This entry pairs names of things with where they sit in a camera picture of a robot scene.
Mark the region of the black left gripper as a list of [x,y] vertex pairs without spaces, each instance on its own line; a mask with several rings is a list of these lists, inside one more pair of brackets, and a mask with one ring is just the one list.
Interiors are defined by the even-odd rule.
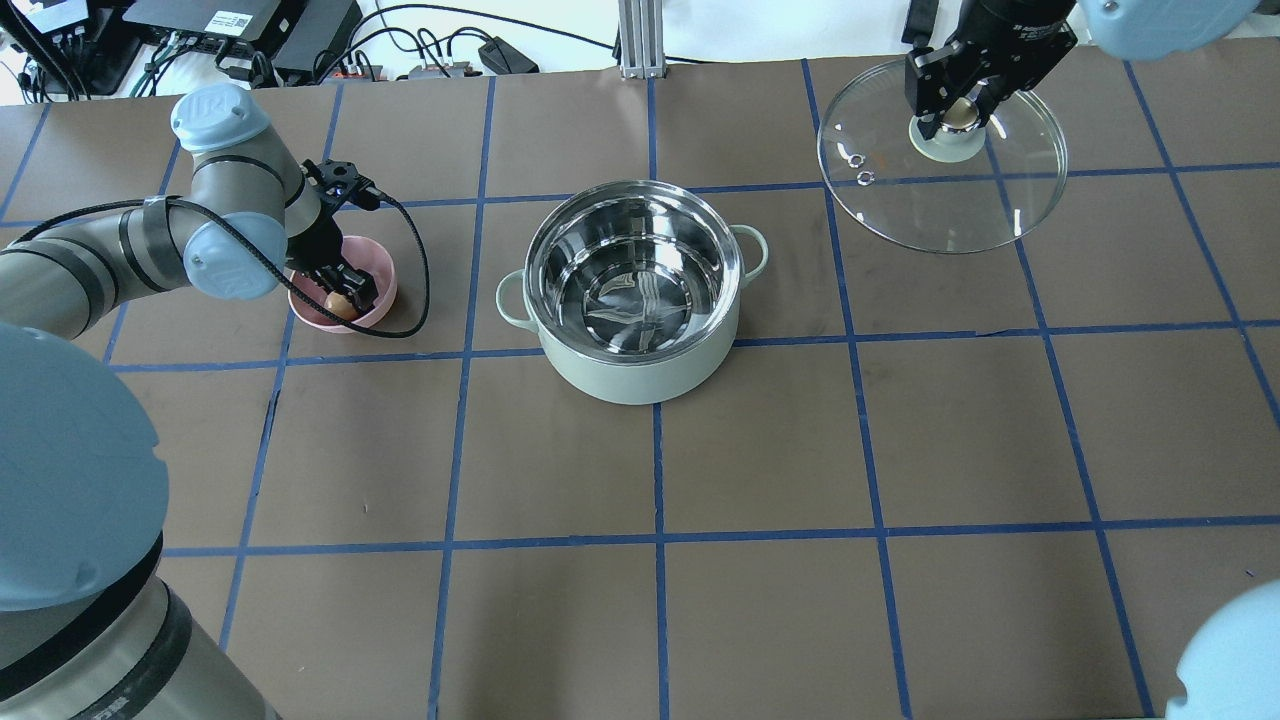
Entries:
[[325,297],[339,292],[356,313],[369,313],[379,296],[375,275],[343,256],[344,236],[333,214],[324,201],[305,205],[300,200],[288,206],[288,268],[310,277],[326,291]]

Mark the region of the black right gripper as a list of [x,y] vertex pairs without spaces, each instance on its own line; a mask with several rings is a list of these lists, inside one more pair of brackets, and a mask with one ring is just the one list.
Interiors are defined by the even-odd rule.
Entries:
[[955,31],[931,46],[937,1],[910,1],[905,96],[923,141],[945,129],[946,111],[975,87],[978,128],[1016,91],[1032,91],[1076,46],[1074,1],[964,1]]

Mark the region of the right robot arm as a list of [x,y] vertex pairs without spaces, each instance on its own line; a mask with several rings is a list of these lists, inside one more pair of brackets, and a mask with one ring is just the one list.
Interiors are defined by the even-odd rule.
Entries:
[[936,1],[913,1],[905,96],[910,138],[929,155],[970,143],[1011,96],[1030,92],[1078,45],[1068,22],[1082,10],[1092,41],[1111,56],[1152,61],[1203,47],[1248,15],[1276,15],[1275,1],[964,1],[954,32],[931,44]]

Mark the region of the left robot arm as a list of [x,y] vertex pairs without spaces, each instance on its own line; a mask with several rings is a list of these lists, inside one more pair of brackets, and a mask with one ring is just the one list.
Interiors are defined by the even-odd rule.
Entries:
[[200,292],[325,292],[376,313],[340,208],[381,205],[347,161],[305,159],[247,88],[178,99],[179,190],[100,197],[3,247],[3,716],[276,719],[165,578],[172,483],[157,429],[113,366],[131,306]]

